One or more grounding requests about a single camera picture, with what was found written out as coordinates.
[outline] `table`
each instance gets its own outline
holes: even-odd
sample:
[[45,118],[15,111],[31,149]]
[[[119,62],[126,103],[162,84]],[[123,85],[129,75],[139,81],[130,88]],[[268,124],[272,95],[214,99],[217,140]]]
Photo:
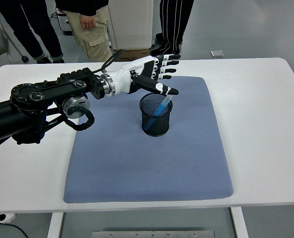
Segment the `table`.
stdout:
[[[9,99],[17,84],[52,81],[61,73],[100,66],[5,65],[0,68],[0,102]],[[18,146],[9,139],[0,146],[0,213],[294,204],[294,73],[288,63],[279,58],[182,60],[176,68],[175,75],[202,77],[208,86],[233,184],[231,197],[67,204],[63,193],[75,131],[62,123],[39,145]]]

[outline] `khaki pants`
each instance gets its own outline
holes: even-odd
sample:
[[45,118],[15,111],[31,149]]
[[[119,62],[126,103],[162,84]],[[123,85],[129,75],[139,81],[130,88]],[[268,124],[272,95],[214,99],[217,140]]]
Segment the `khaki pants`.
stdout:
[[107,20],[108,7],[102,7],[96,12],[96,27],[83,30],[79,21],[79,13],[66,11],[73,35],[79,46],[92,62],[105,62],[111,56],[108,44]]

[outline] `wheel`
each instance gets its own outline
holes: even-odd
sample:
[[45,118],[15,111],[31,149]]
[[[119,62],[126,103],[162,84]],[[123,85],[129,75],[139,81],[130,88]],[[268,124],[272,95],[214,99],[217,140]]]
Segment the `wheel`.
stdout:
[[27,56],[21,57],[22,61],[27,63],[29,61],[29,58]]

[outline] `black mesh pen holder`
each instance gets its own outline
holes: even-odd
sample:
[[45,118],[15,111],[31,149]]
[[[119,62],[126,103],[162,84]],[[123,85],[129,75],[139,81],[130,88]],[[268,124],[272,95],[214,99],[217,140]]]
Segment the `black mesh pen holder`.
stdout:
[[161,136],[166,134],[169,129],[169,117],[172,110],[172,101],[170,101],[158,116],[153,116],[154,112],[160,106],[165,96],[155,93],[149,93],[142,97],[140,109],[142,111],[142,129],[150,136]]

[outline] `shoe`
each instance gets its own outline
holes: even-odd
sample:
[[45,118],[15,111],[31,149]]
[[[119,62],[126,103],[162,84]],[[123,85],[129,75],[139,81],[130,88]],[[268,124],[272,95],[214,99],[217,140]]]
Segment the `shoe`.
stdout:
[[37,60],[37,63],[52,63],[47,57],[43,57],[43,59]]
[[[158,33],[158,34],[156,34],[156,36],[155,36],[155,40],[158,41],[158,42],[161,43],[161,44],[167,42],[167,39],[164,38],[164,36],[163,36],[162,33]],[[182,44],[182,39],[179,40],[178,42],[179,42],[179,45],[181,45],[181,44]]]
[[54,60],[53,63],[65,63],[63,59]]
[[172,47],[168,48],[168,43],[163,43],[159,48],[153,50],[150,52],[151,56],[159,56],[159,55],[178,55],[180,53],[179,48],[177,50],[174,50]]

